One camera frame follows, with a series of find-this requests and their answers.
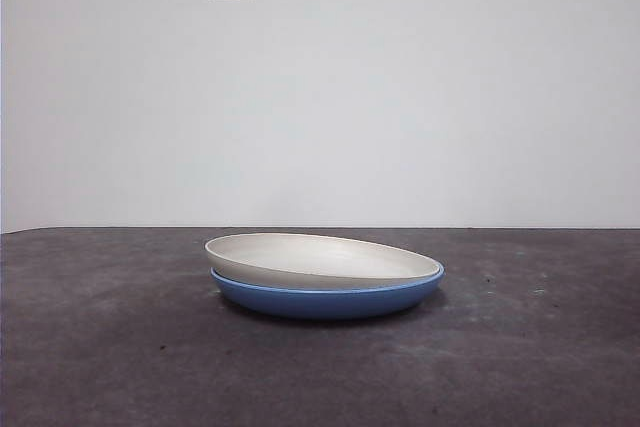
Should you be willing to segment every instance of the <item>shallow dish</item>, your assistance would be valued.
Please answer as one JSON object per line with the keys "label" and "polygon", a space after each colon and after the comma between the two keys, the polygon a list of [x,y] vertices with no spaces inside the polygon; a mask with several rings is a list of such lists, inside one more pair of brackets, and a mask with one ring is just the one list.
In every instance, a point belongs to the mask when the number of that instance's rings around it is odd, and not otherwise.
{"label": "shallow dish", "polygon": [[357,319],[389,314],[422,301],[444,276],[405,285],[345,290],[297,290],[250,285],[227,279],[211,269],[220,291],[229,300],[252,310],[300,319]]}
{"label": "shallow dish", "polygon": [[210,240],[205,249],[227,279],[292,289],[402,285],[432,277],[442,267],[408,250],[320,235],[229,235]]}

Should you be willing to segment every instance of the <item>dark gray surface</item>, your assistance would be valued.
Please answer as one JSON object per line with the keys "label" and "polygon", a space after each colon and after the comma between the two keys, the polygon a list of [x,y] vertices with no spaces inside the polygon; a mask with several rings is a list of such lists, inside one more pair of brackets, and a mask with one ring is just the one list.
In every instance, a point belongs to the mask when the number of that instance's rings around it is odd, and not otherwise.
{"label": "dark gray surface", "polygon": [[259,230],[4,235],[3,425],[640,425],[640,231],[286,229],[447,269],[416,308],[312,323],[215,293],[205,240]]}

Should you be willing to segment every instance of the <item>bowl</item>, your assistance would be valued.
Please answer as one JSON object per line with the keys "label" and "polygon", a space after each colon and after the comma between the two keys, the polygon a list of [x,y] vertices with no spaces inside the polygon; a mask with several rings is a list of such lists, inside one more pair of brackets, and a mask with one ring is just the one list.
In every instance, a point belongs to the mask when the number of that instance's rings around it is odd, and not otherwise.
{"label": "bowl", "polygon": [[238,282],[290,289],[360,289],[418,282],[439,262],[361,240],[305,234],[239,234],[206,243],[213,268]]}
{"label": "bowl", "polygon": [[211,275],[222,295],[248,309],[298,319],[337,320],[373,317],[406,309],[431,294],[444,276],[444,268],[426,279],[404,285],[342,290],[304,290],[245,284]]}

